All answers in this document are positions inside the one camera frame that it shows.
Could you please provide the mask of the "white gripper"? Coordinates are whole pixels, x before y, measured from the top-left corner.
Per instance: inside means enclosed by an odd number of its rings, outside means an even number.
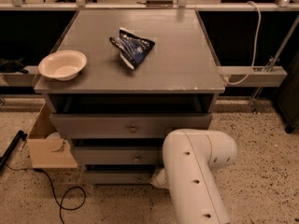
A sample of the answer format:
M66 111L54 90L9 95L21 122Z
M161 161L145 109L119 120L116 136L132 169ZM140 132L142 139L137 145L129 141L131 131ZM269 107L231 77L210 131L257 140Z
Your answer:
M157 169L150 180L152 186L157 189L169 189L168 181L165 174L165 169Z

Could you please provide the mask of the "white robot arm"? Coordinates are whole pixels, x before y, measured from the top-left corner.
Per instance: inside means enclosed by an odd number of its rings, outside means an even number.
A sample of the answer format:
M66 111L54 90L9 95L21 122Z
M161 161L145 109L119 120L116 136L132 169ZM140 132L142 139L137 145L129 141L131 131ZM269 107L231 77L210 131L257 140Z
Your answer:
M151 184L168 189L177 224L231 224L212 172L234 163L235 140L219 131L174 130L164 139L164 167Z

